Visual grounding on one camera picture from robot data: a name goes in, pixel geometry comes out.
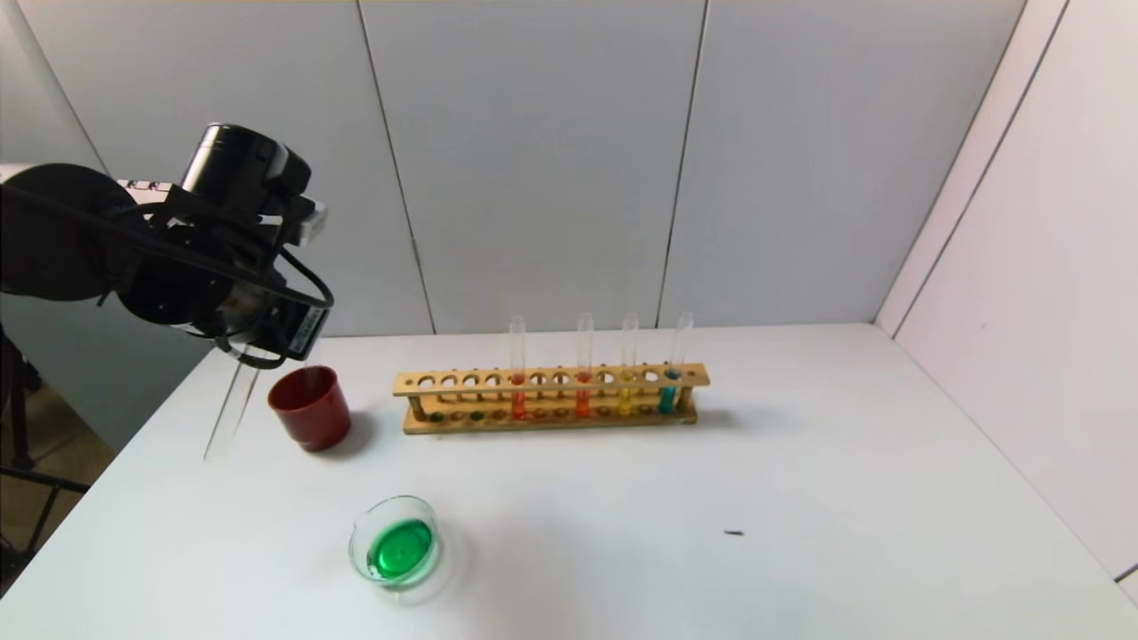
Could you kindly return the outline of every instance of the test tube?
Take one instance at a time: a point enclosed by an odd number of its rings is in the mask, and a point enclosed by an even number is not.
[[[244,353],[265,356],[272,355],[254,346],[246,346]],[[214,430],[209,434],[209,443],[206,444],[206,462],[220,463],[229,454],[229,448],[237,435],[237,427],[241,424],[241,416],[249,404],[249,396],[253,394],[253,386],[257,383],[257,375],[261,369],[247,364],[237,363],[233,370],[233,379],[229,384],[229,393],[221,405],[221,413],[214,424]]]
[[[587,383],[593,379],[593,314],[582,313],[577,317],[577,381]],[[588,418],[588,389],[577,392],[577,417]]]
[[[636,331],[640,329],[640,318],[635,313],[625,315],[621,326],[620,343],[620,380],[630,383],[636,379]],[[633,413],[633,389],[622,388],[617,393],[617,413],[632,416]]]
[[[676,322],[676,334],[671,338],[671,358],[668,360],[668,368],[663,371],[666,378],[678,380],[684,367],[684,358],[687,352],[687,340],[692,336],[692,327],[695,326],[691,312],[679,314],[679,322]],[[676,387],[663,387],[660,389],[660,413],[671,413],[675,408]]]
[[[521,315],[510,319],[510,384],[526,384],[526,321]],[[516,391],[513,400],[513,419],[526,419],[526,393]]]

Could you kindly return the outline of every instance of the red cup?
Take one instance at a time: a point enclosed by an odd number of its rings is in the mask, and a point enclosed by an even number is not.
[[[336,371],[305,367],[269,389],[269,407],[305,451],[322,451],[348,435],[352,418]]]

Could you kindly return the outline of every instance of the blue liquid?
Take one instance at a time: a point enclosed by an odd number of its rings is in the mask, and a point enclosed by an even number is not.
[[[663,375],[671,380],[679,379],[679,371],[676,369],[668,369]],[[660,413],[668,415],[676,409],[676,387],[663,387],[660,389],[660,407],[658,410]]]

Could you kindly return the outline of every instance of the orange liquid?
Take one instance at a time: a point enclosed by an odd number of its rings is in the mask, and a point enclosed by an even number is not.
[[[578,383],[587,383],[587,381],[589,381],[592,379],[593,379],[593,374],[591,374],[588,371],[578,371],[577,372],[577,381]],[[588,409],[588,395],[589,395],[589,392],[587,389],[582,389],[582,391],[577,392],[577,417],[578,418],[588,418],[588,416],[591,413],[589,409]]]
[[[521,385],[526,383],[526,376],[522,374],[514,374],[510,376],[510,383],[514,385]],[[511,394],[513,419],[525,420],[526,419],[526,394],[521,392],[516,392]]]

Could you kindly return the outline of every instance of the label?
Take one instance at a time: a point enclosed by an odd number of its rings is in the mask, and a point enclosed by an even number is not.
[[[304,353],[304,347],[308,344],[308,338],[311,338],[312,333],[316,330],[316,325],[320,322],[320,317],[323,314],[323,309],[316,309],[315,306],[308,307],[308,312],[304,314],[304,320],[300,321],[300,328],[296,330],[296,335],[292,336],[292,342],[288,344],[289,351],[294,353]]]

